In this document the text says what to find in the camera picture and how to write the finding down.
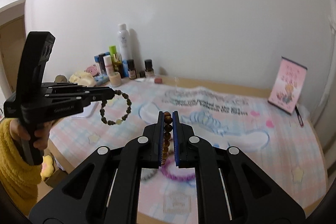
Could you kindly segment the left hand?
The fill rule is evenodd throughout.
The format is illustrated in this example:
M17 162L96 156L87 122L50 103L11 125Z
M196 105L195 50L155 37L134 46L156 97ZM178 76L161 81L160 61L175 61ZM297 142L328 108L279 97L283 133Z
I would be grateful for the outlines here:
M50 137L50 130L53 125L53 121L46 122L38 130L35 131L34 136L37 137L37 141L34 142L34 147L39 150L44 150L48 146L48 141ZM13 119L10 122L10 135L14 143L18 146L22 145L22 141L29 141L30 134L22 126L18 119Z

